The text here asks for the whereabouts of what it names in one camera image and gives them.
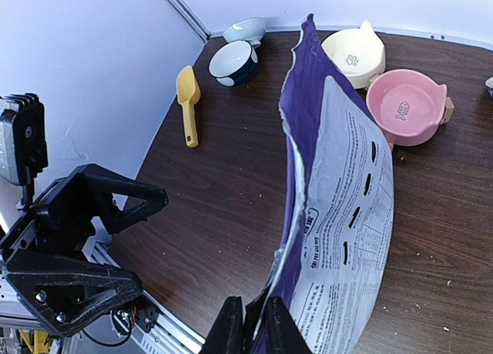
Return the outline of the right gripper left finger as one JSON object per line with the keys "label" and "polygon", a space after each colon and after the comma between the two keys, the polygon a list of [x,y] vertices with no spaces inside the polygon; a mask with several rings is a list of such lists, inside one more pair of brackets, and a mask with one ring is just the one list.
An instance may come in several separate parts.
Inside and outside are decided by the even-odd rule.
{"label": "right gripper left finger", "polygon": [[242,354],[244,349],[243,302],[239,296],[225,299],[200,354]]}

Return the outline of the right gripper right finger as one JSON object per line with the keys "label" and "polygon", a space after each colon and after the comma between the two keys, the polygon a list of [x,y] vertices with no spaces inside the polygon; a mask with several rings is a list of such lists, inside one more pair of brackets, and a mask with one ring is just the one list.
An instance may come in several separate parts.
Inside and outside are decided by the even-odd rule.
{"label": "right gripper right finger", "polygon": [[263,333],[252,353],[311,354],[283,300],[276,296],[267,302]]}

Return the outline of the yellow plastic scoop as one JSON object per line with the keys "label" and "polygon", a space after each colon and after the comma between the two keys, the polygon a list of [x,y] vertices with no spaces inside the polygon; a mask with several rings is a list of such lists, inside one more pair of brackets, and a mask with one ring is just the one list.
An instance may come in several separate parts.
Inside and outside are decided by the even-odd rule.
{"label": "yellow plastic scoop", "polygon": [[177,102],[182,107],[186,145],[190,148],[195,148],[199,145],[195,119],[195,104],[200,100],[201,91],[191,65],[184,67],[178,74],[176,90]]}

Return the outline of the purple pet food bag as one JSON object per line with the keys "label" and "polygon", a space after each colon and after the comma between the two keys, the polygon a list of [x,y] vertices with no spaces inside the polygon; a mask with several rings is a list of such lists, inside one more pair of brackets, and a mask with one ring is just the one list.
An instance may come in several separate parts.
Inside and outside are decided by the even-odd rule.
{"label": "purple pet food bag", "polygon": [[280,297],[313,353],[350,353],[374,310],[394,220],[390,146],[367,105],[301,25],[279,111],[287,137],[283,237],[260,299]]}

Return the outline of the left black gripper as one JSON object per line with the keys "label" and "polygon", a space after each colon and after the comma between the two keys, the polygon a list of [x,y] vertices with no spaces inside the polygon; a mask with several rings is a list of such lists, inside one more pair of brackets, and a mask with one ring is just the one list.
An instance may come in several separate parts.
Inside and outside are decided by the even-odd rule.
{"label": "left black gripper", "polygon": [[43,329],[73,336],[143,293],[134,272],[89,262],[93,219],[115,235],[168,204],[165,189],[97,164],[78,167],[38,198],[33,183],[23,185],[20,215],[1,237],[2,275]]}

